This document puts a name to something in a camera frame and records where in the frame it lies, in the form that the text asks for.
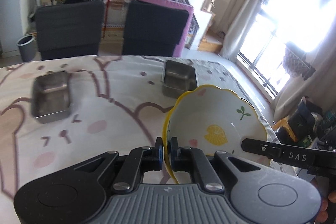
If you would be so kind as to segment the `person right hand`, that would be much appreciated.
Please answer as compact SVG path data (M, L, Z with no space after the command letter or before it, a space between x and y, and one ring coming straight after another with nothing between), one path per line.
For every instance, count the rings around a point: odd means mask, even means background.
M330 203L335 203L335 191L329 193L328 198L322 198L322 205L316 217L316 222L325 223L328 220L327 208Z

